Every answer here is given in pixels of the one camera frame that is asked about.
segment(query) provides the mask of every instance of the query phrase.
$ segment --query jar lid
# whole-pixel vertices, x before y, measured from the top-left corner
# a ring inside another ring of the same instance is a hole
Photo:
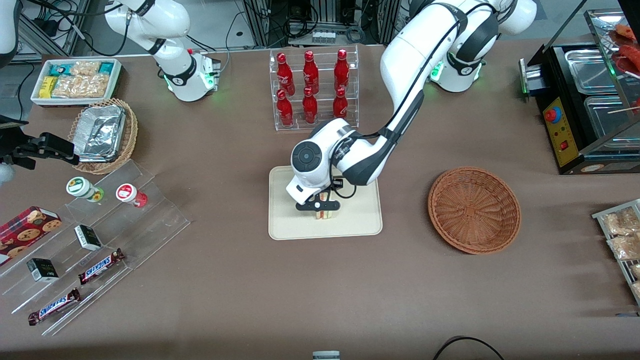
[[[89,180],[82,176],[76,176],[67,183],[67,193],[73,196],[82,196],[89,191],[90,187]]]
[[[129,202],[136,198],[138,189],[132,184],[122,184],[116,190],[116,197],[123,202]]]

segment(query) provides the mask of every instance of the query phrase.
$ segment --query tabletop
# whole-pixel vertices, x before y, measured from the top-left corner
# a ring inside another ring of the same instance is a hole
[[[638,177],[557,174],[518,79],[518,59],[540,45],[497,42],[465,93],[426,84],[378,179],[380,234],[293,241],[269,237],[268,176],[306,134],[274,129],[269,51],[232,53],[219,91],[193,103],[167,91],[150,56],[119,58],[118,97],[139,122],[133,158],[192,223],[53,337],[25,336],[26,319],[0,299],[0,358],[309,359],[340,350],[345,360],[425,359],[455,335],[481,338],[507,359],[637,358],[640,319],[614,316],[636,307],[590,214],[638,198]],[[378,70],[384,47],[359,51],[360,130],[370,133],[392,103]],[[78,111],[33,106],[26,133],[65,137]],[[429,187],[459,166],[493,172],[518,197],[520,234],[498,254],[463,254],[429,221]],[[19,168],[0,187],[0,223],[31,205],[62,206],[77,175],[56,160]],[[445,355],[492,358],[470,343]]]

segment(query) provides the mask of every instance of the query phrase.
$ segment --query snickers wrapper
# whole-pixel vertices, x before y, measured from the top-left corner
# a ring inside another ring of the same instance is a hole
[[[80,278],[80,284],[84,285],[90,282],[122,259],[124,259],[124,254],[122,254],[122,250],[118,248],[118,250],[110,253],[109,256],[102,259],[99,263],[91,266],[89,270],[78,275],[78,278]]]
[[[44,320],[44,318],[46,318],[47,316],[55,313],[56,311],[59,311],[63,307],[75,301],[82,301],[82,298],[80,297],[80,292],[78,291],[78,289],[74,288],[70,293],[66,294],[60,299],[52,302],[46,307],[43,307],[39,311],[34,311],[29,314],[29,325],[36,325],[37,323]]]

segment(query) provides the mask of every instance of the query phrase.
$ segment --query small jar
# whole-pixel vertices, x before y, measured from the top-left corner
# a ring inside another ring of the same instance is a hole
[[[136,208],[142,208],[147,205],[147,194],[138,191],[138,189],[132,184],[122,184],[116,190],[116,197],[122,202],[131,204]]]
[[[91,184],[91,182],[82,176],[76,176],[67,183],[67,193],[89,202],[98,202],[102,200],[104,191]]]

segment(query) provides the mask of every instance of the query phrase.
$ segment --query yellow control panel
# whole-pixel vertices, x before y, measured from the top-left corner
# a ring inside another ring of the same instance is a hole
[[[549,138],[551,144],[554,147],[554,153],[556,159],[561,167],[565,166],[571,160],[578,157],[578,147],[573,139],[571,128],[564,115],[564,108],[560,98],[554,100],[545,111],[542,116],[545,119]]]

